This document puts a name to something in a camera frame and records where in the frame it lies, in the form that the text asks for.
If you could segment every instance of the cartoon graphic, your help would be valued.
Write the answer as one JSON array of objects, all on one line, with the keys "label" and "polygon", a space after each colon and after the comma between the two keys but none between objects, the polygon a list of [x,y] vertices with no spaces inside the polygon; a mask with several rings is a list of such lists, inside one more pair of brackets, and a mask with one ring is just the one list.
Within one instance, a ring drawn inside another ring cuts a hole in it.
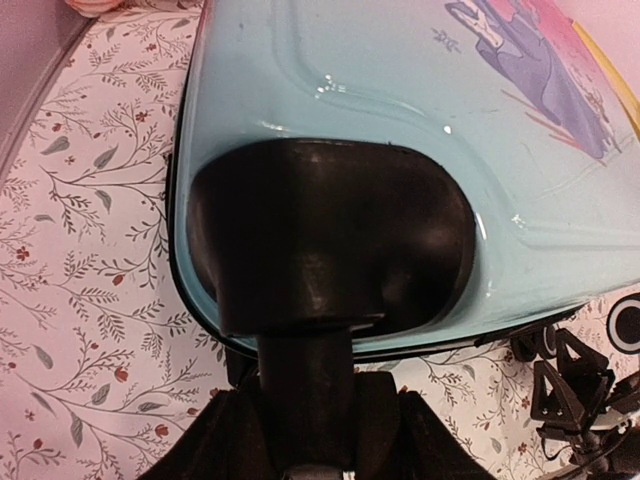
[{"label": "cartoon graphic", "polygon": [[548,120],[529,115],[550,129],[553,138],[598,160],[617,147],[602,97],[580,91],[541,31],[541,12],[531,0],[458,0],[445,8],[477,35],[475,48],[485,62]]},{"label": "cartoon graphic", "polygon": [[[622,152],[622,150],[620,150],[618,142],[616,141],[613,125],[611,125],[611,121],[609,120],[609,117],[607,117],[607,113],[604,108],[604,100],[598,89],[593,85],[588,88],[585,82],[582,81],[582,74],[575,67],[571,68],[571,77],[573,78],[576,85],[580,87],[580,90],[582,90],[587,103],[589,103],[591,108],[593,108],[593,110],[598,115],[598,118],[600,119],[600,125],[602,126],[602,129],[606,134],[605,140],[607,142],[607,145],[609,145],[610,147],[614,147],[619,152]],[[591,83],[591,79],[589,78],[589,76],[587,76],[586,80]]]}]

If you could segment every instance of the black wheel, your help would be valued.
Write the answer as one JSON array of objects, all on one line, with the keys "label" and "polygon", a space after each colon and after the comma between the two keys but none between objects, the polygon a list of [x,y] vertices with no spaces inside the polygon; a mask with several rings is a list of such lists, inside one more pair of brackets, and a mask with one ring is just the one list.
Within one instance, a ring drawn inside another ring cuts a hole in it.
[{"label": "black wheel", "polygon": [[548,325],[533,335],[536,351],[545,360],[551,360],[558,354],[556,348],[556,326]]},{"label": "black wheel", "polygon": [[536,359],[535,341],[533,336],[525,335],[522,337],[514,337],[509,340],[513,357],[522,363],[531,363]]},{"label": "black wheel", "polygon": [[611,308],[607,318],[609,341],[621,353],[640,353],[640,295],[624,297]]}]

